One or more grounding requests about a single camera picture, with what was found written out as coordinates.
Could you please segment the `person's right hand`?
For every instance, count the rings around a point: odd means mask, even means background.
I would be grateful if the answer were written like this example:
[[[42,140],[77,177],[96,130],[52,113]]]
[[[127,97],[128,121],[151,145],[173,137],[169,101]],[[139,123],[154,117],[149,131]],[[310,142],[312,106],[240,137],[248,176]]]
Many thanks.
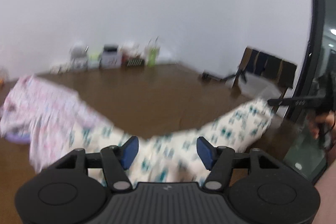
[[[314,139],[318,138],[319,128],[318,124],[324,124],[330,130],[331,137],[335,139],[335,112],[330,111],[328,114],[321,115],[309,114],[307,116],[309,131]]]

